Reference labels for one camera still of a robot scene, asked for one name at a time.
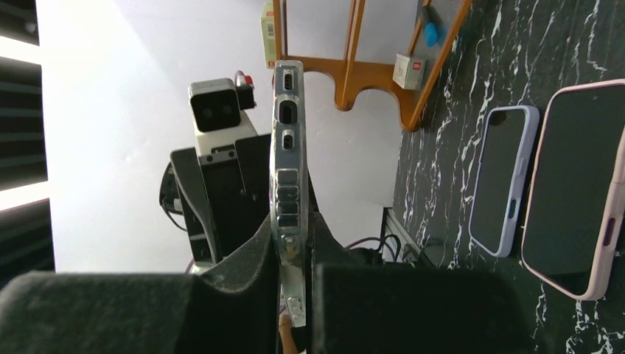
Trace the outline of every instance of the wooden shelf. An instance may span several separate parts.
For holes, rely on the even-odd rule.
[[[353,108],[358,94],[367,89],[379,89],[386,91],[395,97],[399,106],[399,123],[405,131],[417,131],[421,127],[421,115],[427,97],[430,95],[436,78],[449,55],[451,46],[460,30],[462,21],[469,11],[471,0],[424,0],[423,5],[430,5],[437,10],[436,4],[447,2],[449,7],[441,6],[441,11],[455,12],[451,14],[453,22],[446,31],[444,43],[436,53],[436,59],[431,65],[431,70],[426,74],[427,79],[421,91],[415,92],[400,88],[393,81],[394,65],[382,63],[368,63],[356,61],[356,50],[360,37],[360,25],[363,20],[365,0],[352,0],[349,21],[347,24],[347,39],[345,53],[342,60],[299,57],[288,54],[287,39],[287,6],[286,1],[273,0],[273,15],[276,30],[276,54],[278,60],[300,60],[307,72],[321,72],[335,83],[335,106],[339,111],[349,111]],[[414,53],[421,33],[421,21],[418,20],[413,32],[413,37],[408,47],[408,54]]]

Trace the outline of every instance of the pink phone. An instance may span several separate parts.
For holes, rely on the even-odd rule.
[[[573,299],[607,290],[625,213],[625,80],[567,87],[549,102],[521,257]]]

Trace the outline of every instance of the blue object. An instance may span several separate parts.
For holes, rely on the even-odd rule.
[[[423,34],[425,35],[425,44],[427,44],[427,46],[434,46],[436,42],[439,41],[439,34],[436,31],[436,26],[432,22],[425,25]]]

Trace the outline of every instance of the white wall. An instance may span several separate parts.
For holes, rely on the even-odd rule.
[[[329,4],[323,0],[290,2],[293,54],[342,53],[349,6],[342,2],[340,9],[310,6]],[[262,3],[38,1],[57,270],[184,269],[188,241],[156,196],[170,151],[194,142],[186,87],[243,70],[256,83],[258,107],[249,115],[259,133],[269,132]],[[416,4],[385,4],[368,4],[361,60],[391,62],[408,45]],[[401,21],[384,23],[391,26],[385,37],[378,19],[389,12]],[[307,74],[310,173],[331,230],[348,243],[379,234],[382,206],[392,204],[400,129],[387,94],[364,92],[341,113],[333,91],[329,78]]]

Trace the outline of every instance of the black screen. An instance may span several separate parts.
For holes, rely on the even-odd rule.
[[[191,107],[198,130],[203,133],[233,128],[241,123],[235,90],[197,94],[191,97]]]
[[[625,87],[557,95],[546,118],[523,257],[569,292],[588,289],[618,143]]]
[[[506,217],[525,112],[521,109],[495,111],[486,124],[486,141],[473,201],[471,235],[495,253],[499,249],[501,229]]]

